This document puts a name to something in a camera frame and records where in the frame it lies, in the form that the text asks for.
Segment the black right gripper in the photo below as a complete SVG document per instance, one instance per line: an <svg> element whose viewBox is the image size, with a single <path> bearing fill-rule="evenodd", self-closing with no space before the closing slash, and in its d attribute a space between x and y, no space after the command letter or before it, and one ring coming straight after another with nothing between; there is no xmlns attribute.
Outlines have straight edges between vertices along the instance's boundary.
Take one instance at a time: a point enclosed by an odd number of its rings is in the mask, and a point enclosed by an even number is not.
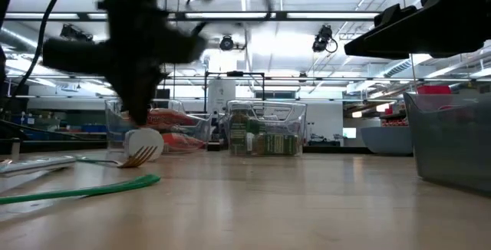
<svg viewBox="0 0 491 250"><path fill-rule="evenodd" d="M434 58L447 58L470 53L491 40L491 0L420 0L428 12L430 43L427 53ZM374 17L374 27L344 46L351 56L403 59L410 47L407 17L419 9L399 4L384 9Z"/></svg>

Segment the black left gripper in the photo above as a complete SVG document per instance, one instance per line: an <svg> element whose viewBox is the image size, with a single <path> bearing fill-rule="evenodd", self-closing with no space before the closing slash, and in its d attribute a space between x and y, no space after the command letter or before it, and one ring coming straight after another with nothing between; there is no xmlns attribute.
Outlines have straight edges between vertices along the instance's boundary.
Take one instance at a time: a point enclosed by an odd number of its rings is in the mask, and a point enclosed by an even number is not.
<svg viewBox="0 0 491 250"><path fill-rule="evenodd" d="M151 100L165 74L161 64L188 64L200 58L207 47L207 39L199 35L184 34L173 28L143 31L137 35L112 37L92 43L50 38L43 46L42 64L59 71L106 75L123 103L131 120L143 126ZM137 100L134 96L135 80L126 73L145 71L137 82Z"/></svg>

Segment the red orange snack bag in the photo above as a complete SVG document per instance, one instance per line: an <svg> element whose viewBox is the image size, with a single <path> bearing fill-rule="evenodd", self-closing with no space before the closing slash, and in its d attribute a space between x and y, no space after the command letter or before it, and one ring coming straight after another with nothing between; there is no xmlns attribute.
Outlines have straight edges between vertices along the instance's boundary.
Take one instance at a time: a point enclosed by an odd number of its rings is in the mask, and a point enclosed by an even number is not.
<svg viewBox="0 0 491 250"><path fill-rule="evenodd" d="M168 129L174 126L192 126L194 119L179 111L157 108L152 109L147 115L147 126L157 129Z"/></svg>

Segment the white lidded spice jar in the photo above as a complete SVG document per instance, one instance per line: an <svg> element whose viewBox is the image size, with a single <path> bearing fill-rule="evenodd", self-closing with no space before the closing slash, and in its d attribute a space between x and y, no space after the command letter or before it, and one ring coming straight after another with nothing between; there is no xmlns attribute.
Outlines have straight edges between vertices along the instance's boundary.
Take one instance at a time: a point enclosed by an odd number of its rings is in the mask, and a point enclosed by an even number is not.
<svg viewBox="0 0 491 250"><path fill-rule="evenodd" d="M163 152L164 141L159 132L151 128L130 130L124 135L124 154L133 156L141 147L154 147L154 154L150 155L149 162L153 162Z"/></svg>

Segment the gold metal fork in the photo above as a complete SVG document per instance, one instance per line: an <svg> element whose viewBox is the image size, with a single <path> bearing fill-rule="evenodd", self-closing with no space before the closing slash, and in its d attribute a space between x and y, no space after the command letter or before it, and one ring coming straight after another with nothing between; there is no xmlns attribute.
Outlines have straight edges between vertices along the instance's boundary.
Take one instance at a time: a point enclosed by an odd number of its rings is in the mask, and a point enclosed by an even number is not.
<svg viewBox="0 0 491 250"><path fill-rule="evenodd" d="M106 163L114 164L117 168L137 168L143 165L146 161L150 160L154 154L157 153L158 148L156 146L142 146L135 152L135 154L130 155L125 162L120 162L117 160L96 160L89 159L87 157L78 157L77 161L82 163Z"/></svg>

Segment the silver metal spoon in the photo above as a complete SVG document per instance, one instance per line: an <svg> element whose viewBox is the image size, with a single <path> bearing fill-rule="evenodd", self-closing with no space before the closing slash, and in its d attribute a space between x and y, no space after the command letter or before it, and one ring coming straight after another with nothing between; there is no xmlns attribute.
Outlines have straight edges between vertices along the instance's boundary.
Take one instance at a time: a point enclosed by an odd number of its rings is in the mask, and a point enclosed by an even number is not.
<svg viewBox="0 0 491 250"><path fill-rule="evenodd" d="M43 170L62 169L73 166L76 161L77 159L73 156L53 156L38 157L36 160L11 162L6 166L0 166L0 176L8 177Z"/></svg>

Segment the grey plastic bin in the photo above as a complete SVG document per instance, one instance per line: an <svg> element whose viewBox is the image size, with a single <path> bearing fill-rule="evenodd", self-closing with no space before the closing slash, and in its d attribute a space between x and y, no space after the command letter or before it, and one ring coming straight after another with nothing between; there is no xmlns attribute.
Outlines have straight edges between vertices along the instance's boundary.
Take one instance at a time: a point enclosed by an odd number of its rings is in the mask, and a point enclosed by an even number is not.
<svg viewBox="0 0 491 250"><path fill-rule="evenodd" d="M404 94L417 174L491 196L491 94Z"/></svg>

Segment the clear plastic snack bin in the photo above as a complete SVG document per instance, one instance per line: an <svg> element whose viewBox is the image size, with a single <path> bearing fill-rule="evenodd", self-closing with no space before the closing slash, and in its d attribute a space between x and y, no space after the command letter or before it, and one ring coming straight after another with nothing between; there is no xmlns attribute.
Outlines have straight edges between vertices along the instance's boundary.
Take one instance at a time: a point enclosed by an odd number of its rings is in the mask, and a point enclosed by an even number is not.
<svg viewBox="0 0 491 250"><path fill-rule="evenodd" d="M188 113L184 109L184 105L182 102L178 100L165 100L165 99L159 99L155 102L153 102L150 105L150 110L152 109L157 109L157 108L166 108L166 109L171 109L175 111L179 111L181 113L185 113L188 116L191 116L194 119L194 124L192 126L174 126L168 129L157 129L153 127L154 130L160 133L183 133L186 134L190 137L194 137L198 140L202 140L205 145L203 148L193 151L201 151L205 150L208 147L209 143L209 138L211 134L211 115L208 113ZM120 121L120 123L124 126L125 133L130 131L130 130L135 130L137 127L134 125L133 121L131 120L128 112L126 112L126 109L124 108L123 104L121 103L120 100L107 100L105 102L105 114L106 114L106 126L107 122L110 120L117 120ZM107 145L107 148L109 151L116 153L116 152L121 152L124 150L124 142L123 146L121 148L117 149L110 149ZM176 152L164 152L164 147L163 147L163 154L174 154Z"/></svg>

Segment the red box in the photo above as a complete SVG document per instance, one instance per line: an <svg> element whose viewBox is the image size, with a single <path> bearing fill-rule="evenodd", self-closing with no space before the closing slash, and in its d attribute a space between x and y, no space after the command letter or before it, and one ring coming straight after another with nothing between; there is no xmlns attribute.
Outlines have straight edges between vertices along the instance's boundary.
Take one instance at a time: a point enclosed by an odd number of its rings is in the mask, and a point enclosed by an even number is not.
<svg viewBox="0 0 491 250"><path fill-rule="evenodd" d="M418 94L452 94L452 91L447 85L422 85L417 88Z"/></svg>

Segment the white column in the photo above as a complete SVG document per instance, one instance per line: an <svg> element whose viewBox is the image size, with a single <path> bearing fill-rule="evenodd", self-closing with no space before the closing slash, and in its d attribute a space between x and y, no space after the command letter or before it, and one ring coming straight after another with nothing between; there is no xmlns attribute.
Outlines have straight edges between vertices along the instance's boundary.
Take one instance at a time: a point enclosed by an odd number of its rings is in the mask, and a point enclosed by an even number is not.
<svg viewBox="0 0 491 250"><path fill-rule="evenodd" d="M211 113L223 113L230 100L236 98L236 82L226 79L212 79L208 83L207 108Z"/></svg>

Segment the black ceiling mounted device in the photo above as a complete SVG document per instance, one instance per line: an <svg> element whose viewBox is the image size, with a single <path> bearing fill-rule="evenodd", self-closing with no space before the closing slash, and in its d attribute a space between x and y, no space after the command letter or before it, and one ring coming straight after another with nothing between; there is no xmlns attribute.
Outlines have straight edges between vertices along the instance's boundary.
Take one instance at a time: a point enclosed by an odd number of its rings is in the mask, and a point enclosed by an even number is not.
<svg viewBox="0 0 491 250"><path fill-rule="evenodd" d="M63 24L60 36L71 41L84 41L94 43L94 36L79 29L72 24Z"/></svg>

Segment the round black ceiling lamp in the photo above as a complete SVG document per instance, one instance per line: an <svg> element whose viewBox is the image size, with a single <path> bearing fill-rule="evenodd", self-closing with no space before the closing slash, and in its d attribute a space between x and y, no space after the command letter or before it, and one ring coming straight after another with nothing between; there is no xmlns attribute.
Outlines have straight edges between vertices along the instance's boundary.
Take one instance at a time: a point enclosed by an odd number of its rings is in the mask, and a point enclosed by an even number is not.
<svg viewBox="0 0 491 250"><path fill-rule="evenodd" d="M231 51L235 47L235 43L231 35L224 35L219 43L221 51Z"/></svg>

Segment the blue bowl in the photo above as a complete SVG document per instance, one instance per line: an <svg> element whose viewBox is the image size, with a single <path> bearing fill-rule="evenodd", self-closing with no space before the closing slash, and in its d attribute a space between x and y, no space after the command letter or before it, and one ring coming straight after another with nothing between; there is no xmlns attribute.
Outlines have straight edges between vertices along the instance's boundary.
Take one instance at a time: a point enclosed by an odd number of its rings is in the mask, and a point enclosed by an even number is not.
<svg viewBox="0 0 491 250"><path fill-rule="evenodd" d="M361 138L372 153L389 156L409 156L413 153L409 127L364 127Z"/></svg>

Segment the clear plastic spice bin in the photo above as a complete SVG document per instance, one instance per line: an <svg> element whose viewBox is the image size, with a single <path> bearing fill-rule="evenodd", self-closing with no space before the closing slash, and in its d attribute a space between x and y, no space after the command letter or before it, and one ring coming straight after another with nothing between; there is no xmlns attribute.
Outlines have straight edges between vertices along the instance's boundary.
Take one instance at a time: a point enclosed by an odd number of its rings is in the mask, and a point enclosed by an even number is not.
<svg viewBox="0 0 491 250"><path fill-rule="evenodd" d="M304 135L306 130L307 106L300 103L271 102L271 101L252 101L252 100L231 100L227 103L227 139L229 152L230 149L230 115L232 106L244 106L248 110L249 119L259 120L265 123L265 133L259 136L257 154L246 154L242 156L284 156L284 155L265 155L263 151L263 136L265 134L291 134L298 137L300 152L302 153Z"/></svg>

